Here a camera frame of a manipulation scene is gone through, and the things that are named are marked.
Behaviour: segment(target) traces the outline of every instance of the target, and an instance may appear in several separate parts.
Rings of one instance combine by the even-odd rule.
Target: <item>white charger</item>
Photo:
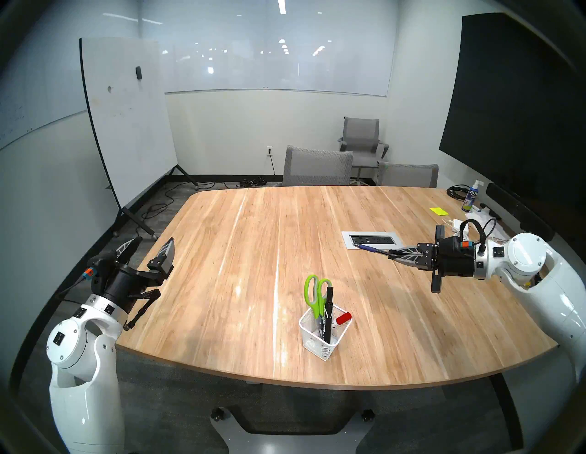
[[[456,232],[457,234],[460,234],[460,225],[462,224],[461,220],[458,219],[454,219],[452,220],[452,231]],[[469,230],[469,224],[466,224],[464,226],[464,238],[462,238],[462,240],[467,240],[468,239],[468,233],[470,232]]]

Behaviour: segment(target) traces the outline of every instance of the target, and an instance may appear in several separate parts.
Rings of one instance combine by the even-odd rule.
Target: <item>whiteboard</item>
[[[397,3],[285,0],[280,14],[277,0],[144,0],[141,36],[161,45],[167,93],[272,88],[385,96]]]
[[[82,38],[80,54],[98,150],[124,207],[177,165],[159,46],[142,39]]]
[[[53,2],[0,74],[0,148],[86,109],[80,36],[138,37],[138,30],[135,0]]]

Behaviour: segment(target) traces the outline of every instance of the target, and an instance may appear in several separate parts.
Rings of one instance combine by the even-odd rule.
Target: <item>black marker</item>
[[[323,308],[323,316],[326,319],[325,326],[323,327],[323,341],[328,344],[331,343],[332,339],[332,309],[333,309],[333,287],[329,287],[326,290],[326,303]]]

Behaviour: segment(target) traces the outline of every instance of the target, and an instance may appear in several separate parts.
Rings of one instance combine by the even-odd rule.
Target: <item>scissors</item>
[[[313,280],[315,280],[314,281],[314,297],[312,299],[310,299],[309,298],[309,284]],[[323,321],[323,310],[324,310],[325,303],[326,303],[326,295],[324,295],[322,293],[322,285],[323,284],[328,284],[330,287],[332,287],[332,282],[329,279],[318,279],[318,277],[315,274],[312,274],[310,276],[307,276],[307,279],[305,280],[305,289],[304,289],[305,302],[314,312],[314,318],[315,318],[315,322],[318,325],[320,339],[323,339],[323,327],[325,326],[324,321]]]

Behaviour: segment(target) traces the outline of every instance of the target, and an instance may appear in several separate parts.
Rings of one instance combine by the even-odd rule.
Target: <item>table edge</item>
[[[417,388],[431,388],[434,386],[443,386],[443,385],[451,385],[456,383],[463,383],[465,381],[472,381],[478,378],[485,378],[490,377],[493,375],[500,374],[502,372],[514,369],[519,366],[523,366],[527,363],[531,363],[536,359],[540,358],[541,356],[549,353],[553,349],[559,347],[559,345],[554,345],[553,347],[543,351],[542,353],[529,358],[525,361],[521,361],[516,364],[512,364],[511,366],[503,367],[500,369],[496,369],[493,371],[488,371],[482,374],[473,375],[473,376],[466,376],[466,377],[459,377],[459,378],[451,378],[447,380],[440,380],[440,381],[426,381],[421,383],[403,383],[403,384],[388,384],[388,385],[352,385],[352,384],[335,384],[335,383],[318,383],[312,381],[290,381],[290,380],[281,380],[278,378],[266,378],[266,377],[255,377],[255,376],[245,376],[242,374],[236,374],[232,372],[226,372],[222,370],[216,369],[208,369],[205,367],[198,367],[194,366],[193,364],[186,364],[181,363],[179,361],[173,361],[167,358],[162,358],[159,356],[154,356],[148,353],[144,353],[142,351],[134,350],[127,346],[121,345],[116,343],[116,346],[123,351],[134,353],[137,356],[141,356],[144,358],[152,359],[162,364],[168,364],[171,366],[179,366],[183,368],[187,368],[190,370],[195,370],[197,372],[202,372],[209,375],[219,376],[219,377],[227,377],[227,378],[234,378],[236,380],[245,380],[245,381],[253,381],[257,383],[264,383],[269,385],[280,385],[280,386],[290,386],[294,388],[312,388],[312,389],[320,389],[320,390],[338,390],[338,391],[390,391],[390,390],[408,390],[408,389],[417,389]]]

